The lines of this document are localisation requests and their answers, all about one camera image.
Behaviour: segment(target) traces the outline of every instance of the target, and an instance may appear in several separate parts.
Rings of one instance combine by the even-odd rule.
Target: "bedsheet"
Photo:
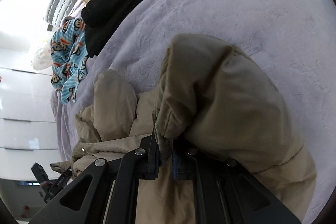
[[[241,47],[273,80],[302,128],[318,172],[303,221],[311,223],[336,185],[336,7],[332,0],[144,0],[98,57],[89,59],[77,102],[52,105],[64,158],[77,143],[75,114],[92,103],[97,75],[117,70],[136,92],[156,86],[177,33],[203,33]]]

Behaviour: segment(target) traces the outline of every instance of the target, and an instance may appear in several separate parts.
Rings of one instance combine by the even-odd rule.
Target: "monkey print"
[[[89,59],[89,56],[85,56],[82,62],[81,69],[86,69],[86,61]]]
[[[81,49],[79,48],[78,44],[76,45],[76,47],[73,50],[72,54],[75,54],[75,55],[80,55],[81,54]]]
[[[51,77],[51,84],[54,85],[56,83],[58,83],[60,80],[59,76],[56,73],[53,73],[52,77]]]
[[[64,51],[68,51],[69,50],[69,48],[68,48],[68,45],[70,44],[68,41],[66,41],[65,39],[63,39],[63,38],[61,38],[60,39],[60,46],[62,47],[62,49],[64,50]]]
[[[70,100],[73,100],[74,99],[74,97],[75,97],[75,93],[74,93],[74,91],[75,91],[75,87],[72,87],[72,88],[69,88],[69,91],[70,91],[70,96],[68,97],[68,102],[70,102]]]
[[[55,44],[53,44],[51,47],[51,54],[53,54],[54,52],[60,52],[61,50],[63,50],[63,48],[55,42]]]
[[[70,73],[70,69],[71,69],[71,64],[70,64],[70,63],[67,63],[67,64],[65,65],[65,67],[63,68],[63,70],[62,70],[62,73],[64,74],[64,76],[65,76],[66,78],[68,78],[68,77],[71,75],[71,73]]]
[[[83,20],[81,18],[77,18],[73,23],[75,27],[75,31],[78,31],[82,27]]]
[[[85,78],[85,76],[82,74],[82,72],[79,73],[78,75],[78,81],[81,81]]]
[[[62,26],[62,33],[66,33],[66,31],[68,30],[68,27],[69,27],[69,22],[64,23]]]

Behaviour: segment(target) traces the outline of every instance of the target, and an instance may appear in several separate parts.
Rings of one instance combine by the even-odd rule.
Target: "white plastic bag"
[[[50,34],[48,34],[47,39],[32,45],[29,49],[29,55],[31,56],[31,66],[34,68],[34,70],[43,70],[51,67],[53,64],[50,49],[50,40],[53,36],[53,33],[49,33]]]

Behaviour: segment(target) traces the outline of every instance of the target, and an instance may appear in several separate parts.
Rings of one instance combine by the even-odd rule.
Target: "dresser drawer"
[[[0,147],[58,149],[55,122],[23,122],[0,119]]]
[[[0,69],[0,91],[26,94],[35,97],[50,97],[53,91],[50,75]]]
[[[50,106],[50,95],[40,97],[4,90],[0,90],[0,118],[55,122]]]
[[[58,150],[11,150],[0,148],[0,178],[9,180],[35,181],[30,170],[35,162],[42,165],[50,179],[57,179],[59,173],[51,170],[49,164],[60,162]]]

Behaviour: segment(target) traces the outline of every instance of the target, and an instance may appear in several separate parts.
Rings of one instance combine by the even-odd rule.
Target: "beige puffer jacket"
[[[150,92],[135,95],[117,72],[101,73],[94,104],[76,121],[75,176],[138,148],[154,127],[166,164],[157,180],[140,181],[139,224],[195,222],[192,183],[170,175],[170,142],[180,135],[216,159],[238,160],[301,220],[315,188],[314,162],[278,89],[239,48],[213,37],[175,36]]]

